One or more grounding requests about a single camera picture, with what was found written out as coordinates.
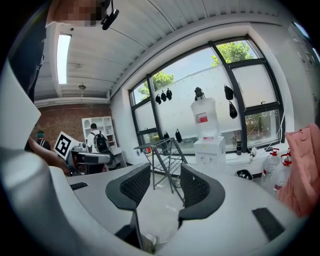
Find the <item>ceiling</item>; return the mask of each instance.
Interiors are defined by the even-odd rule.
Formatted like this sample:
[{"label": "ceiling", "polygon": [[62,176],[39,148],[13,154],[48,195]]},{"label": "ceiling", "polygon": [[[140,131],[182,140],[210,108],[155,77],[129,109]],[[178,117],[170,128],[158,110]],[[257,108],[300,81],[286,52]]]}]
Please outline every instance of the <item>ceiling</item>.
[{"label": "ceiling", "polygon": [[[276,5],[265,0],[114,0],[114,7],[120,13],[108,30],[102,30],[100,25],[53,25],[47,29],[45,59],[35,87],[35,100],[106,98],[107,90],[113,89],[139,56],[188,24],[239,13],[279,15]],[[54,64],[60,33],[72,35],[66,85],[57,83]],[[79,89],[82,83],[86,90]]]}]

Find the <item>brick wall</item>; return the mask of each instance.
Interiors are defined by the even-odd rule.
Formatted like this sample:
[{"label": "brick wall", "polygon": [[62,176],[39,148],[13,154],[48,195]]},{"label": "brick wall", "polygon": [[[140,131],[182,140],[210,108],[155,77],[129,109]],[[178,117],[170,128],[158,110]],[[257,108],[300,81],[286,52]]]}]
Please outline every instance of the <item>brick wall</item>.
[{"label": "brick wall", "polygon": [[84,142],[82,118],[110,117],[109,104],[71,104],[39,108],[41,116],[34,127],[31,137],[36,139],[37,131],[44,132],[44,139],[54,148],[60,132]]}]

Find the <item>plastic bottle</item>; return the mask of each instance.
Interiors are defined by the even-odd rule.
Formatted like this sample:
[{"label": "plastic bottle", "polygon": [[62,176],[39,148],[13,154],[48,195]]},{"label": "plastic bottle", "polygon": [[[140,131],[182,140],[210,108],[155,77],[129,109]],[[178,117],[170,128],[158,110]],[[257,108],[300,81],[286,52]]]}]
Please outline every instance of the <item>plastic bottle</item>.
[{"label": "plastic bottle", "polygon": [[195,89],[197,101],[191,104],[199,140],[212,139],[220,136],[216,101],[214,98],[206,98],[202,90]]},{"label": "plastic bottle", "polygon": [[267,159],[263,162],[263,170],[260,184],[264,189],[268,187],[268,182],[270,181],[270,178],[274,170],[281,163],[281,158],[278,156],[278,153],[279,149],[274,148],[270,155],[267,157]]},{"label": "plastic bottle", "polygon": [[279,170],[274,172],[272,175],[270,179],[270,186],[268,188],[270,194],[272,194],[275,198],[278,198],[279,189],[287,184],[291,173],[291,154],[288,152],[287,154],[283,154],[281,159],[283,159],[283,157],[285,157],[284,161],[282,161]]}]

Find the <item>water bottle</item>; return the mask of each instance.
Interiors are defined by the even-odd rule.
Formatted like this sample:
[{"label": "water bottle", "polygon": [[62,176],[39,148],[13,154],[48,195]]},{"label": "water bottle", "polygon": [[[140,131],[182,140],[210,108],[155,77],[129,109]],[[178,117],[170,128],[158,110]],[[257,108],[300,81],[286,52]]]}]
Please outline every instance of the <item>water bottle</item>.
[{"label": "water bottle", "polygon": [[197,101],[191,104],[199,140],[213,139],[221,135],[214,98],[206,98],[202,90],[195,89]]}]

